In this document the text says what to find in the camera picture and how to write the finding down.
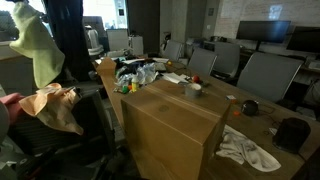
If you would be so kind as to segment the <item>yellow glue bottle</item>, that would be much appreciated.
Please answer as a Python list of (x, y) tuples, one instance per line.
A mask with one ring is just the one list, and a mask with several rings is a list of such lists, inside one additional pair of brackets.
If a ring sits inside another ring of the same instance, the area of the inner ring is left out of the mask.
[(136, 92), (139, 89), (139, 79), (137, 75), (134, 75), (132, 77), (131, 85), (132, 85), (133, 92)]

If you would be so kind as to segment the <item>crumpled clear plastic bags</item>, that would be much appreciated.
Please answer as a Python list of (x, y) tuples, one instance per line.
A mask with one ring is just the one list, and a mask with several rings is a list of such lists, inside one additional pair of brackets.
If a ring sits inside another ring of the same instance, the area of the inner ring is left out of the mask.
[(129, 85), (136, 77), (140, 85), (147, 85), (156, 80), (159, 72), (155, 70), (155, 64), (124, 64), (115, 70), (115, 84), (117, 86)]

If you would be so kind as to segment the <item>large cardboard box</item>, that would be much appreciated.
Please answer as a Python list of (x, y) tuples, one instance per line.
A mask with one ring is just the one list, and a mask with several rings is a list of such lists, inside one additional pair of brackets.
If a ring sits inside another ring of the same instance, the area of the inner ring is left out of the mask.
[(124, 132), (140, 175), (148, 180), (209, 180), (206, 174), (230, 104), (206, 91), (158, 80), (121, 100)]

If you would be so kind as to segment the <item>grey chair far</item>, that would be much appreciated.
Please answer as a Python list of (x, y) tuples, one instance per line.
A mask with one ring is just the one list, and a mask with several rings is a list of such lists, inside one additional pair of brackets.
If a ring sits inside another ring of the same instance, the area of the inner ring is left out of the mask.
[(177, 41), (169, 40), (164, 50), (163, 56), (169, 60), (177, 61), (180, 58), (183, 44)]

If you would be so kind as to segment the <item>grey duct tape roll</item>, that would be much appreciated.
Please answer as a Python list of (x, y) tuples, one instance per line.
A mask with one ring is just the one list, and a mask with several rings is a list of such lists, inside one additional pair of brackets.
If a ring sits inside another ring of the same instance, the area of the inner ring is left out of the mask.
[(202, 87), (197, 83), (190, 83), (185, 86), (185, 95), (187, 97), (196, 98), (202, 93)]

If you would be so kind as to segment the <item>grey chair near right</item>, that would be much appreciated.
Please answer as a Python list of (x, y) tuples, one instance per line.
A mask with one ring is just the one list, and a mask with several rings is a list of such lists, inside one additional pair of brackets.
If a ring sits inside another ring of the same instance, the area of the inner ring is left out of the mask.
[(255, 52), (241, 71), (237, 87), (266, 100), (283, 99), (303, 61)]

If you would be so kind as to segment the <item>grey chair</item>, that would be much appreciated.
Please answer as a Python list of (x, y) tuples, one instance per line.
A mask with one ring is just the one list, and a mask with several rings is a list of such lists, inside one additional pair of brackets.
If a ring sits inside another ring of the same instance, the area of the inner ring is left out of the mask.
[(163, 56), (169, 60), (177, 61), (180, 58), (183, 44), (177, 41), (169, 40), (164, 50)]
[(213, 51), (196, 48), (191, 56), (188, 67), (203, 75), (209, 75), (213, 69), (217, 55)]
[(255, 52), (241, 71), (237, 87), (266, 100), (283, 99), (303, 61)]

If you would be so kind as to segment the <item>grey cloth on table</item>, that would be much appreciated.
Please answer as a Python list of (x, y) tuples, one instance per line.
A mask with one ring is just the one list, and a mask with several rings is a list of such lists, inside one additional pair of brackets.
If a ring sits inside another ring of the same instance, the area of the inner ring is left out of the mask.
[(230, 158), (239, 164), (247, 162), (261, 172), (272, 172), (281, 167), (280, 162), (270, 153), (228, 125), (224, 127), (222, 138), (216, 152), (218, 156)]

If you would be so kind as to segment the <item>yellow-green towel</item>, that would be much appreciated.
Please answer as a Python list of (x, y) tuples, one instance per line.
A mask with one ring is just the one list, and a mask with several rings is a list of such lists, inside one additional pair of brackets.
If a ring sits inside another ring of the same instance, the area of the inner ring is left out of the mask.
[(19, 38), (10, 47), (33, 60), (35, 84), (43, 88), (63, 69), (65, 55), (59, 50), (38, 12), (26, 2), (17, 2), (11, 13), (19, 31)]

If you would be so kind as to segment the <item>black monitor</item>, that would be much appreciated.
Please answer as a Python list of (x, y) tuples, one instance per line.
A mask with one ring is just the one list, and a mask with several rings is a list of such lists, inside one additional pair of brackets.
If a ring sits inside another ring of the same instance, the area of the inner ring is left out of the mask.
[(241, 21), (236, 38), (272, 43), (282, 43), (290, 21)]
[(320, 28), (296, 26), (291, 34), (287, 49), (320, 53)]

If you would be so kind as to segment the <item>grey chair middle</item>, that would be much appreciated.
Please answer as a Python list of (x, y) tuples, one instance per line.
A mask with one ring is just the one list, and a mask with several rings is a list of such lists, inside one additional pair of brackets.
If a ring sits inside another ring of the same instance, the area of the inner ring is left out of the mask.
[(209, 75), (213, 69), (217, 55), (213, 51), (196, 48), (191, 56), (188, 67), (203, 75)]

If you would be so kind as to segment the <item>red ball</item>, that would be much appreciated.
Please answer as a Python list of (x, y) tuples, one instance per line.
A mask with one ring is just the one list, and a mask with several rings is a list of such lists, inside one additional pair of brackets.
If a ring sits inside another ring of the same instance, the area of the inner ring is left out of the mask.
[(196, 75), (193, 76), (193, 77), (192, 77), (192, 80), (193, 80), (194, 83), (200, 83), (200, 78), (199, 78), (199, 76), (196, 76)]

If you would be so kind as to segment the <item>peach printed shirt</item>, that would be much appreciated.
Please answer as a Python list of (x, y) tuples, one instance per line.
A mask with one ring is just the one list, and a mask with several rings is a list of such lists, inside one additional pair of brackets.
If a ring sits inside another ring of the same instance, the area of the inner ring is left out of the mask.
[(23, 98), (19, 104), (27, 114), (54, 130), (82, 135), (84, 130), (72, 114), (80, 100), (75, 87), (63, 88), (59, 83), (51, 83)]

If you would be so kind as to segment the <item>small round black speaker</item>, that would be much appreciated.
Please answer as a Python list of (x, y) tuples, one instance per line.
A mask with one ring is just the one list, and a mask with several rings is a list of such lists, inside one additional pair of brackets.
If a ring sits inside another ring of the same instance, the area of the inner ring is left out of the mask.
[(253, 100), (246, 100), (242, 104), (241, 112), (248, 116), (254, 116), (258, 113), (258, 103)]

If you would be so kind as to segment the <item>pink shirt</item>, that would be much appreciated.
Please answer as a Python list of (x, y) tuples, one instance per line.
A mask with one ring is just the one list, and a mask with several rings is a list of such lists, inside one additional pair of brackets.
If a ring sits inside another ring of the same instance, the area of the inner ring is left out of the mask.
[(5, 105), (9, 114), (10, 124), (14, 124), (18, 117), (24, 113), (19, 101), (24, 98), (20, 93), (12, 93), (0, 98), (0, 102)]

